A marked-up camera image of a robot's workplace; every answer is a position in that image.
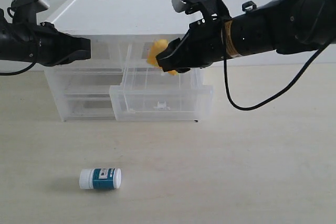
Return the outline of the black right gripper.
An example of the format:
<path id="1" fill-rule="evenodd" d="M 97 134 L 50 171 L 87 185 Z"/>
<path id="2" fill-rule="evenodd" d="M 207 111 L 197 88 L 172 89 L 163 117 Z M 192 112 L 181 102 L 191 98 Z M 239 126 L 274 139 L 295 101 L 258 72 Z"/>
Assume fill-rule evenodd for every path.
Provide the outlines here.
<path id="1" fill-rule="evenodd" d="M 189 25 L 187 37 L 169 41 L 167 49 L 156 56 L 164 72 L 185 73 L 191 68 L 206 68 L 229 59 L 223 38 L 222 19 L 199 19 Z"/>

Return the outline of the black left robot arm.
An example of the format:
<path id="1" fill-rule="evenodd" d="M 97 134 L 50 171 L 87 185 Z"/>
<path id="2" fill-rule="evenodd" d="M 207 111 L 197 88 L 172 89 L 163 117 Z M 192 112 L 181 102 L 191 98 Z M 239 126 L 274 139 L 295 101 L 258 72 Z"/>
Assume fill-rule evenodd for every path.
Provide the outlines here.
<path id="1" fill-rule="evenodd" d="M 50 22 L 9 23 L 1 9 L 1 60 L 53 67 L 90 58 L 90 39 L 61 33 Z"/>

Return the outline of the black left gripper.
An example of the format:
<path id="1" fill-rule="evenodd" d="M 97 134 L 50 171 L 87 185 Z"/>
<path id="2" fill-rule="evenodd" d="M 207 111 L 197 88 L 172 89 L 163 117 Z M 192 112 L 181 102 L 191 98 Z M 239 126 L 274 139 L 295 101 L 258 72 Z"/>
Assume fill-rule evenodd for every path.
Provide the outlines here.
<path id="1" fill-rule="evenodd" d="M 61 33 L 52 24 L 10 24 L 9 34 L 12 57 L 18 61 L 57 66 L 91 58 L 90 39 Z"/>

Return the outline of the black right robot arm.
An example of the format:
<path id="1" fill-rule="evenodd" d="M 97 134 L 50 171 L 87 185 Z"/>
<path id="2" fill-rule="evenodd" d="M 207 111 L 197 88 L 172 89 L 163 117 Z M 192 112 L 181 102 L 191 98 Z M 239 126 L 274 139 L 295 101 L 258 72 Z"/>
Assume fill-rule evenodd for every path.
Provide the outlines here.
<path id="1" fill-rule="evenodd" d="M 247 1 L 235 17 L 222 0 L 172 0 L 172 6 L 178 13 L 200 12 L 202 18 L 156 55 L 165 72 L 184 73 L 269 51 L 292 55 L 335 43 L 335 0 L 273 0 L 263 6 Z"/>

